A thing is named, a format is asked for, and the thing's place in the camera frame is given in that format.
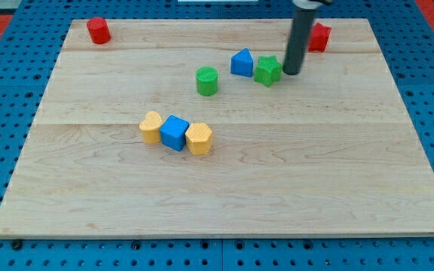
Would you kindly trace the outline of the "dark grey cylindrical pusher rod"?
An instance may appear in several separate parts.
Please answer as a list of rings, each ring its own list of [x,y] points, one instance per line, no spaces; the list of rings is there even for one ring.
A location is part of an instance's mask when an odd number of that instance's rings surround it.
[[[332,5],[333,0],[292,0],[292,3],[295,12],[286,46],[283,71],[287,75],[298,75],[307,52],[317,11],[323,5]]]

